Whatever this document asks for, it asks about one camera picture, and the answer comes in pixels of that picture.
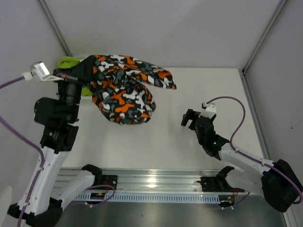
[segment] green cloth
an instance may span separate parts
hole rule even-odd
[[[82,60],[82,58],[74,58],[74,57],[68,57],[64,56],[57,64],[58,68],[61,69],[67,69],[70,68],[78,62]],[[91,92],[87,87],[82,88],[81,96],[91,96]]]

